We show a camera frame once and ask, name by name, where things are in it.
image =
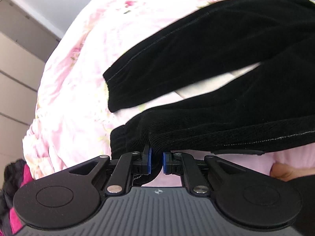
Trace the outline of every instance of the cabinet door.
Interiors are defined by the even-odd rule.
[[[37,92],[44,62],[0,31],[0,73],[10,75]]]
[[[37,93],[0,74],[0,112],[30,125],[35,116]]]
[[[9,0],[0,1],[0,31],[44,62],[59,44],[56,36]]]
[[[27,130],[28,126],[0,115],[0,188],[6,165],[23,159],[22,139]]]

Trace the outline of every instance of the metal screw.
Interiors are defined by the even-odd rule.
[[[110,185],[109,187],[107,187],[107,191],[111,194],[117,194],[122,191],[122,187],[120,185]]]
[[[197,194],[205,194],[209,191],[209,188],[204,185],[197,185],[193,188],[193,190]]]

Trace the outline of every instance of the pink blanket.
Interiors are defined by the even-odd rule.
[[[125,51],[170,23],[217,1],[92,0],[46,63],[35,119],[23,139],[32,177],[38,179],[95,156],[110,155],[111,131],[136,114],[212,91],[244,73],[227,73],[116,113],[107,108],[109,94],[102,74]],[[296,167],[315,166],[314,148],[311,144],[262,157],[224,158],[269,173],[274,161]]]

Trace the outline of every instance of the black fabric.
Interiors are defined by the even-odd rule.
[[[12,228],[10,224],[10,214],[9,212],[1,216],[0,231],[4,236],[12,236]]]
[[[105,73],[111,112],[272,59],[314,33],[310,0],[225,0],[147,38]]]
[[[289,181],[296,189],[299,190],[303,206],[293,227],[305,236],[314,236],[315,232],[315,175],[304,176]]]
[[[7,165],[4,170],[4,184],[0,190],[0,231],[4,236],[12,235],[9,211],[13,208],[13,197],[23,182],[25,164],[20,159]]]
[[[161,30],[105,72],[112,111],[264,62],[214,92],[146,110],[114,129],[113,159],[149,142],[155,171],[168,150],[273,152],[315,142],[314,47],[315,4],[309,0],[227,0]]]

